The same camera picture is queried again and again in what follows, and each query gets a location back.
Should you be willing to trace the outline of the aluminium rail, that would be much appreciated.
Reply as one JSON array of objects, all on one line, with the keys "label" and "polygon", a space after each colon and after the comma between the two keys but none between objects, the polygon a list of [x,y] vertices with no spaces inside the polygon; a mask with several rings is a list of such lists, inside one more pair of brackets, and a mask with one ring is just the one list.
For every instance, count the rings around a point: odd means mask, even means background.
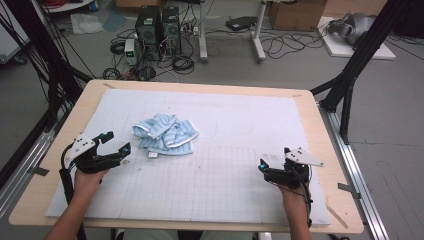
[{"label": "aluminium rail", "polygon": [[347,175],[348,187],[354,200],[359,204],[359,212],[363,225],[371,234],[373,240],[390,240],[383,221],[378,213],[371,193],[363,177],[353,148],[345,143],[339,133],[341,121],[336,113],[320,110],[321,116],[327,126],[329,135],[335,140],[336,152],[340,155],[342,169]]},{"label": "aluminium rail", "polygon": [[0,219],[7,214],[18,195],[25,189],[29,180],[37,172],[37,168],[49,150],[54,138],[54,133],[42,132],[29,145],[29,149],[24,151],[22,161],[0,190]]}]

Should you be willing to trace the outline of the white desk leg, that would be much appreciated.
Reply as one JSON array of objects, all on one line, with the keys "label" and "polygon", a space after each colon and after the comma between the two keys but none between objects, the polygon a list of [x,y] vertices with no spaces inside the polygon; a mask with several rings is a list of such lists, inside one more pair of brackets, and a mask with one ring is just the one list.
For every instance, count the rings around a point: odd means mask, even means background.
[{"label": "white desk leg", "polygon": [[259,8],[258,8],[258,14],[257,14],[257,21],[255,30],[252,32],[252,42],[255,47],[255,51],[257,53],[258,61],[262,62],[266,60],[266,55],[260,40],[260,33],[262,29],[262,23],[265,15],[266,10],[266,1],[260,0],[259,2]]},{"label": "white desk leg", "polygon": [[199,0],[199,56],[200,61],[203,64],[208,63],[208,52],[207,52],[207,44],[206,44],[206,36],[205,36],[205,26],[204,21],[206,17],[205,12],[205,0]]}]

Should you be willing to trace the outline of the white grid mat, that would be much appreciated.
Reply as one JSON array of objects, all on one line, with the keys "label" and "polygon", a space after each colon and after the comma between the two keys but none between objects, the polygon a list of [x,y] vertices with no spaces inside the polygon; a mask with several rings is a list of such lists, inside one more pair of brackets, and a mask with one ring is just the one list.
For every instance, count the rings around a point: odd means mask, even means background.
[{"label": "white grid mat", "polygon": [[[189,120],[199,135],[192,153],[151,158],[132,133],[157,114]],[[111,131],[101,154],[130,144],[105,176],[89,218],[284,225],[279,190],[258,165],[281,168],[286,148],[308,143],[294,99],[147,90],[107,90],[85,132]]]}]

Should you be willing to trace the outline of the white power supply unit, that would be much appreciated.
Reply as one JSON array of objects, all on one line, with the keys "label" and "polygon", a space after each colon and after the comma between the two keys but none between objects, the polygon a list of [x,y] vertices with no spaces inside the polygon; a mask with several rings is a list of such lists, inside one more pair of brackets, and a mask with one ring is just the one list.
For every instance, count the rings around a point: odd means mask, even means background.
[{"label": "white power supply unit", "polygon": [[134,66],[137,63],[134,39],[127,39],[125,41],[124,54],[128,65]]}]

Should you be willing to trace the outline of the large black computer tower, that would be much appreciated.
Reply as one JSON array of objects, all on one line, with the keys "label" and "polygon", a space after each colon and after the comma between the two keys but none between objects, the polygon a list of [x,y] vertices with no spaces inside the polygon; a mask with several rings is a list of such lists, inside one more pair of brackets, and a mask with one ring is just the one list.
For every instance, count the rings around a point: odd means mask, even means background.
[{"label": "large black computer tower", "polygon": [[158,60],[159,42],[161,41],[160,8],[156,5],[144,5],[140,8],[135,29],[142,50],[147,60]]}]

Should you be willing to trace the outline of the person's left hand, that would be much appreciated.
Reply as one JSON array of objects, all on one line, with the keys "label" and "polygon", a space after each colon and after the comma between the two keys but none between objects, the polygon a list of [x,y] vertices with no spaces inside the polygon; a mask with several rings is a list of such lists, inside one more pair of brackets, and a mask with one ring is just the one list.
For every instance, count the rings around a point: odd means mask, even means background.
[{"label": "person's left hand", "polygon": [[74,178],[74,196],[78,200],[92,199],[106,173],[107,170],[103,170],[94,174],[87,174],[77,170]]}]

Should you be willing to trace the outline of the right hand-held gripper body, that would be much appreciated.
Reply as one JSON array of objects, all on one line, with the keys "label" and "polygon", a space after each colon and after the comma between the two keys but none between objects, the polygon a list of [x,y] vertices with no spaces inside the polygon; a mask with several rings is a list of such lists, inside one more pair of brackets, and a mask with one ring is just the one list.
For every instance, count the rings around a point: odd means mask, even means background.
[{"label": "right hand-held gripper body", "polygon": [[296,189],[309,182],[310,166],[323,167],[324,163],[301,147],[290,150],[289,158],[284,158],[282,169],[269,166],[270,180],[267,182]]}]

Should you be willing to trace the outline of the white cabinet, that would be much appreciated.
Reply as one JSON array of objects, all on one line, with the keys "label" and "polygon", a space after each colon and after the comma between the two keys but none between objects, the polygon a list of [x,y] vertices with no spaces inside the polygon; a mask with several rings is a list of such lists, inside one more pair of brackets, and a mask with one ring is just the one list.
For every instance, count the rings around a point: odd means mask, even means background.
[{"label": "white cabinet", "polygon": [[29,42],[24,30],[9,10],[4,0],[0,0],[0,64],[6,64]]}]

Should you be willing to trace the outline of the black metal frame stand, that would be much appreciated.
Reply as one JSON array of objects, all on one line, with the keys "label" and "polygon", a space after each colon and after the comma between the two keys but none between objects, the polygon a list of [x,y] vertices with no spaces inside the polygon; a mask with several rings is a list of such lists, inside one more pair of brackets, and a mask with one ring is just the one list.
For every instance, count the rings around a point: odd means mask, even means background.
[{"label": "black metal frame stand", "polygon": [[29,42],[21,50],[31,62],[38,80],[47,85],[44,93],[48,108],[0,170],[0,190],[22,161],[23,153],[29,149],[29,145],[58,122],[60,107],[66,103],[76,103],[83,90],[80,83],[92,80],[91,76],[72,66],[65,51],[59,49],[48,31],[50,26],[37,13],[38,0],[4,0],[4,3],[29,38]]},{"label": "black metal frame stand", "polygon": [[343,70],[332,80],[311,90],[313,95],[328,90],[326,97],[319,102],[319,106],[327,112],[335,113],[338,104],[343,102],[339,135],[347,145],[349,145],[349,120],[356,80],[391,30],[408,8],[416,2],[417,0],[388,0]]}]

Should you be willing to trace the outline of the brown cardboard box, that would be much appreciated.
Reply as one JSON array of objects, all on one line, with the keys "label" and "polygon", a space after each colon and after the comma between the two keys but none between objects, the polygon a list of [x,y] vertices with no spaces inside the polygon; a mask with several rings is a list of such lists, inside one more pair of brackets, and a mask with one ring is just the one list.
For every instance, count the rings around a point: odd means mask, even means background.
[{"label": "brown cardboard box", "polygon": [[327,0],[291,0],[273,2],[269,19],[274,30],[315,31]]}]

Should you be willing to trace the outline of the slim black computer tower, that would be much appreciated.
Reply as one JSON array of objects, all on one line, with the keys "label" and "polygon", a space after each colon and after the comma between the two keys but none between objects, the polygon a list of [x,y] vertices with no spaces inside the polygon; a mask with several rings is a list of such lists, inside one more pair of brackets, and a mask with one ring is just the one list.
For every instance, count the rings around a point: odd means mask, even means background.
[{"label": "slim black computer tower", "polygon": [[162,24],[164,30],[164,47],[167,54],[180,55],[181,33],[179,21],[179,8],[168,6],[162,11]]}]

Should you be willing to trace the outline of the gray tape piece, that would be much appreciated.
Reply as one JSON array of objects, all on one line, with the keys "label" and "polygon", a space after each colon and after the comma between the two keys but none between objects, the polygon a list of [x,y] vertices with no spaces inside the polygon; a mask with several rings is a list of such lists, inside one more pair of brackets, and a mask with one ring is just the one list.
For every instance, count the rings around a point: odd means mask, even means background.
[{"label": "gray tape piece", "polygon": [[353,199],[359,200],[361,198],[361,193],[358,192],[353,186],[343,183],[338,183],[337,186],[340,190],[349,192],[352,195]]}]

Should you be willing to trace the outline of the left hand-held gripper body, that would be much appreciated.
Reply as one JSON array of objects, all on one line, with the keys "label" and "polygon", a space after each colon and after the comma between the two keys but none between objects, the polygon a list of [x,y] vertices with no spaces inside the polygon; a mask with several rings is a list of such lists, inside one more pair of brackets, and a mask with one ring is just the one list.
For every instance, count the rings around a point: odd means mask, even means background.
[{"label": "left hand-held gripper body", "polygon": [[115,159],[116,153],[109,155],[99,155],[93,142],[94,138],[81,133],[70,145],[70,149],[65,151],[65,162],[74,164],[79,170],[87,174],[94,174],[103,170],[115,168],[120,165]]}]

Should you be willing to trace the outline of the blue striped towel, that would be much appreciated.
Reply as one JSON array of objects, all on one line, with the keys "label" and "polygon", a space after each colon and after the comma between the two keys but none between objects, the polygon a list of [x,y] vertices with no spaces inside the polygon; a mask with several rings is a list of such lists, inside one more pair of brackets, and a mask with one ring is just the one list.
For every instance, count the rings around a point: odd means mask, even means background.
[{"label": "blue striped towel", "polygon": [[156,114],[135,124],[132,133],[140,138],[138,147],[146,149],[149,158],[192,154],[192,141],[199,135],[189,120],[167,114]]}]

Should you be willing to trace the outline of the thin wooden strip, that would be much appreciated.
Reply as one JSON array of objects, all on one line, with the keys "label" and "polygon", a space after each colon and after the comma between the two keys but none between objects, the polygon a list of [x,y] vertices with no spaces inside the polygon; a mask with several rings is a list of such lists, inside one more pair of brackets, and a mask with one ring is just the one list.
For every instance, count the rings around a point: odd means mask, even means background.
[{"label": "thin wooden strip", "polygon": [[343,226],[345,229],[348,229],[347,223],[337,214],[337,212],[331,206],[326,204],[326,208],[341,226]]}]

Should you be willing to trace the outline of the gray headset device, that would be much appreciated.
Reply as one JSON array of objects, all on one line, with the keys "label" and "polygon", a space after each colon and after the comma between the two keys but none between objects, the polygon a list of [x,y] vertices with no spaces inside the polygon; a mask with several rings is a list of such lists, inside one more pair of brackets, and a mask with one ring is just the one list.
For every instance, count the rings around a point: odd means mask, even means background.
[{"label": "gray headset device", "polygon": [[362,12],[347,13],[340,19],[332,20],[329,23],[327,31],[330,34],[336,33],[348,44],[354,45],[355,42],[366,33],[374,23],[375,19]]}]

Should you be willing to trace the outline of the white floor board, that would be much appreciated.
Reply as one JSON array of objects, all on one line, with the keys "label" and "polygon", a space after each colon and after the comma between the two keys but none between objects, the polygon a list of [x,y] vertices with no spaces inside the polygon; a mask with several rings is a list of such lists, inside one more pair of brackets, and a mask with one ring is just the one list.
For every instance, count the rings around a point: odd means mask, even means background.
[{"label": "white floor board", "polygon": [[[318,31],[324,41],[329,55],[332,57],[350,58],[353,53],[353,47],[336,33],[329,33],[327,27],[333,20],[333,17],[322,17],[318,23]],[[382,44],[372,57],[373,60],[395,60],[395,54],[385,45]]]}]

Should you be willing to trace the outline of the person's right hand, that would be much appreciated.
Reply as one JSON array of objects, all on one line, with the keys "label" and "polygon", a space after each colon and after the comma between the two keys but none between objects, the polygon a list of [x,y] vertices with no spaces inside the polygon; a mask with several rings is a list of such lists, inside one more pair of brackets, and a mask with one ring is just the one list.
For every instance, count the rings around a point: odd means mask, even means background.
[{"label": "person's right hand", "polygon": [[301,188],[289,189],[286,186],[280,186],[279,190],[282,194],[285,210],[300,209],[306,206],[304,193]]}]

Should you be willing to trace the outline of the black flat device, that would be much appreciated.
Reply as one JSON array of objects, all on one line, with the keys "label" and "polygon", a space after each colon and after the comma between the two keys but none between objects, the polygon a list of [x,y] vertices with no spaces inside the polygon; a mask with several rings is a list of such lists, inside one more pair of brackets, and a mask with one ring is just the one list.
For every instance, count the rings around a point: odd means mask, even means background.
[{"label": "black flat device", "polygon": [[234,19],[230,19],[226,22],[226,26],[232,31],[240,31],[249,29],[251,26],[256,24],[257,18],[251,16],[243,16]]}]

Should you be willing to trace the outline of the clear plastic bag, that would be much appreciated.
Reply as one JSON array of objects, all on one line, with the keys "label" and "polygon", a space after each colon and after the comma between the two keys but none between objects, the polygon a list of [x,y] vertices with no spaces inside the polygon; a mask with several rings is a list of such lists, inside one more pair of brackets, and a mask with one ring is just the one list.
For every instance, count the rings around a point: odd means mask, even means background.
[{"label": "clear plastic bag", "polygon": [[99,18],[88,14],[72,14],[71,24],[73,33],[77,35],[94,34],[104,30]]}]

